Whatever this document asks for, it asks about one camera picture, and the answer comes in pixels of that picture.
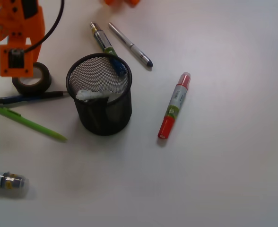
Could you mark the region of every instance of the mesh pen holder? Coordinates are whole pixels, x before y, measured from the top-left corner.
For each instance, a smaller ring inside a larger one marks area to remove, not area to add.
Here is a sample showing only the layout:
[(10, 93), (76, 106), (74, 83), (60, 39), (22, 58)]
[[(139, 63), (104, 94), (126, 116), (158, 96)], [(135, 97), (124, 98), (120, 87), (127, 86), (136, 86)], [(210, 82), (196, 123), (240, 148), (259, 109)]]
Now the mesh pen holder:
[[(113, 60), (123, 64), (123, 76), (118, 76)], [(66, 79), (68, 93), (74, 99), (82, 124), (92, 133), (102, 136), (116, 134), (128, 124), (132, 113), (131, 84), (129, 66), (121, 58), (107, 53), (91, 54), (80, 59), (69, 70)], [(111, 91), (117, 94), (117, 98), (80, 101), (76, 99), (80, 90)]]

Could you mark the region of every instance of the white table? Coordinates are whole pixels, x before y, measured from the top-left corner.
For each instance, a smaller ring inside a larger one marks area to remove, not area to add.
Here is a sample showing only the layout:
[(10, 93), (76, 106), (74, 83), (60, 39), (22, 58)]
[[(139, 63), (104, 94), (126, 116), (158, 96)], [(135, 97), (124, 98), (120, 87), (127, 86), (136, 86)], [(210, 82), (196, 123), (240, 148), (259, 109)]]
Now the white table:
[[(0, 171), (23, 174), (23, 199), (0, 197), (0, 226), (278, 227), (278, 0), (142, 0), (110, 8), (67, 0), (43, 44), (51, 91), (100, 52), (94, 20), (133, 73), (133, 114), (110, 137), (88, 132), (73, 100), (14, 110), (69, 138), (56, 142), (0, 115)], [(59, 0), (40, 0), (46, 28)], [(113, 22), (154, 63), (147, 71)], [(180, 75), (190, 90), (167, 143), (157, 140)], [(0, 97), (17, 94), (0, 77)]]

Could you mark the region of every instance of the roll of tape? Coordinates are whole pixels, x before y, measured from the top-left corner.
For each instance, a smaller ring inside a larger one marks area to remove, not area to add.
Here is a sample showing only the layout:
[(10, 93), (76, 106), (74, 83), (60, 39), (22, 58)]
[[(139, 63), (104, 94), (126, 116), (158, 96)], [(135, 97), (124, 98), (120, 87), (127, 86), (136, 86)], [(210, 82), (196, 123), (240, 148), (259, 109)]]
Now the roll of tape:
[(51, 85), (52, 78), (48, 68), (39, 63), (35, 62), (33, 64), (34, 68), (37, 68), (42, 73), (42, 78), (35, 84), (27, 85), (24, 84), (20, 78), (12, 78), (12, 82), (17, 91), (23, 96), (38, 96), (44, 93)]

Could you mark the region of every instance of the blue pen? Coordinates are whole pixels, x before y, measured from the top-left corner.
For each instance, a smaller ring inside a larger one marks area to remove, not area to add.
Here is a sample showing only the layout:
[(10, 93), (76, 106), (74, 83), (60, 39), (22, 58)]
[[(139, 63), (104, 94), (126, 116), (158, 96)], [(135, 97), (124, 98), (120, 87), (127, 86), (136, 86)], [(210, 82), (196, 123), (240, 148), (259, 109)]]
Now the blue pen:
[(47, 98), (57, 98), (62, 97), (64, 94), (67, 93), (66, 91), (52, 91), (52, 92), (45, 92), (40, 96), (11, 96), (11, 97), (3, 97), (0, 98), (0, 104), (12, 104), (12, 103), (19, 103), (23, 101), (34, 101), (39, 99), (47, 99)]

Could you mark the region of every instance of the pen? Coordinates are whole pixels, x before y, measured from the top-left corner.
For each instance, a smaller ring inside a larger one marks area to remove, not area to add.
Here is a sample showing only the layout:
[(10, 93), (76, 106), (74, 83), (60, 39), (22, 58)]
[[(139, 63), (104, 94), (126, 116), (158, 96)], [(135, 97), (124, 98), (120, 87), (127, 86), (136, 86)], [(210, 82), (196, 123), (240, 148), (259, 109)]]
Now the pen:
[[(102, 51), (104, 53), (109, 53), (109, 54), (118, 56), (116, 51), (112, 47), (110, 41), (106, 37), (104, 31), (101, 30), (101, 28), (99, 27), (99, 25), (96, 22), (91, 22), (91, 29), (92, 29), (94, 38), (97, 40)], [(120, 61), (118, 61), (114, 58), (111, 58), (110, 62), (112, 64), (113, 68), (115, 69), (116, 73), (118, 74), (118, 76), (120, 76), (120, 77), (124, 76), (124, 74), (126, 73), (126, 69), (125, 69), (124, 65)]]
[(47, 129), (47, 128), (39, 125), (39, 124), (36, 124), (32, 121), (29, 121), (29, 120), (23, 118), (21, 116), (21, 114), (16, 113), (15, 111), (12, 111), (8, 108), (0, 107), (0, 114), (5, 116), (5, 117), (8, 117), (8, 118), (20, 123), (20, 124), (23, 124), (23, 125), (31, 128), (31, 129), (34, 129), (38, 132), (41, 132), (41, 133), (43, 133), (47, 136), (53, 137), (53, 138), (58, 139), (58, 140), (63, 140), (63, 141), (67, 140), (67, 138), (65, 138), (64, 136), (62, 136), (62, 135), (60, 135), (60, 134), (58, 134), (58, 133), (56, 133), (56, 132), (54, 132), (50, 129)]
[(158, 137), (160, 139), (168, 138), (173, 128), (174, 122), (178, 116), (178, 113), (181, 109), (181, 106), (184, 102), (190, 81), (191, 75), (188, 72), (183, 73), (180, 77), (165, 113), (160, 131), (158, 133)]
[(0, 104), (12, 104), (12, 103), (19, 103), (23, 101), (34, 101), (40, 99), (47, 99), (47, 98), (57, 98), (63, 97), (64, 94), (67, 94), (67, 91), (51, 91), (45, 92), (40, 96), (10, 96), (10, 97), (3, 97), (0, 98)]
[(150, 68), (153, 67), (152, 61), (111, 22), (109, 23), (109, 27), (122, 40), (122, 42), (144, 63), (144, 65)]

